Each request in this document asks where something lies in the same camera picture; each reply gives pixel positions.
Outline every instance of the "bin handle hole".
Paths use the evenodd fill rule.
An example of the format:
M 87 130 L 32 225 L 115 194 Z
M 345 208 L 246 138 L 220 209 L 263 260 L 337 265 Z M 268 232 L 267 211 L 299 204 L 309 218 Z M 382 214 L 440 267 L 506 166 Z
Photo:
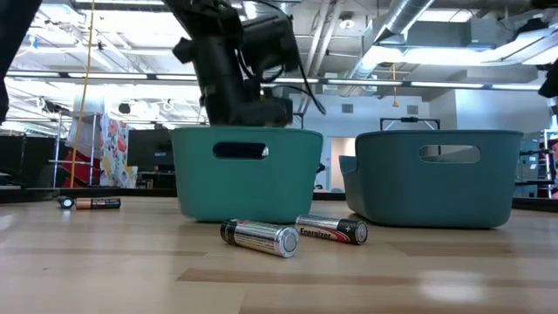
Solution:
M 269 148 L 264 143 L 219 142 L 213 146 L 213 156 L 225 160 L 264 160 Z
M 480 150 L 470 145 L 424 145 L 418 156 L 426 163 L 472 164 L 480 160 Z

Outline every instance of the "energizer battery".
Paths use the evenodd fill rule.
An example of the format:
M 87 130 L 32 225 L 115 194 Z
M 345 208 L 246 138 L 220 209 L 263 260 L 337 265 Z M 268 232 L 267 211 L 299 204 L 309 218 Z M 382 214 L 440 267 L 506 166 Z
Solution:
M 302 236 L 313 236 L 350 244 L 363 244 L 368 238 L 368 228 L 363 221 L 299 215 L 296 228 Z
M 298 232 L 292 227 L 240 219 L 225 221 L 221 225 L 221 238 L 229 244 L 281 257 L 292 257 L 300 241 Z

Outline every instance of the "teal plastic bin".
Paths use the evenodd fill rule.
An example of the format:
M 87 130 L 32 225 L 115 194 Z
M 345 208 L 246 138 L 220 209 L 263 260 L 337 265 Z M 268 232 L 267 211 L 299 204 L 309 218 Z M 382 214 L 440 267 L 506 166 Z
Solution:
M 521 136 L 468 130 L 361 134 L 357 157 L 339 160 L 348 206 L 372 222 L 395 227 L 499 227 L 511 214 Z M 478 150 L 419 155 L 424 146 L 442 145 Z M 469 162 L 473 150 L 477 159 Z
M 320 133 L 185 127 L 174 129 L 171 138 L 183 215 L 201 222 L 239 218 L 287 223 L 309 213 L 322 152 Z M 228 146 L 237 154 L 246 143 L 265 144 L 267 149 L 259 158 L 219 155 L 218 147 Z

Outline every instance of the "floral banner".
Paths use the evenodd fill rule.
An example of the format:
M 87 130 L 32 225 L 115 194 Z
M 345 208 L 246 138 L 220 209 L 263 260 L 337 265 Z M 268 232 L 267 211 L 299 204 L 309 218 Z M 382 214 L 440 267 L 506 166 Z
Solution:
M 101 118 L 101 177 L 105 187 L 136 188 L 137 167 L 128 167 L 129 127 L 122 121 Z

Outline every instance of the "wooden tabletop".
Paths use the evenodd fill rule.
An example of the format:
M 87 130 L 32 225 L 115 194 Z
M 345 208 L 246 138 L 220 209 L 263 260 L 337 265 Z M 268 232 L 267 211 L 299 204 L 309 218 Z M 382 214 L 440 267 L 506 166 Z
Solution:
M 0 205 L 0 313 L 558 313 L 558 215 L 496 230 L 369 226 L 353 246 L 304 237 L 290 259 L 228 245 L 171 198 L 120 211 Z M 344 202 L 317 215 L 347 217 Z

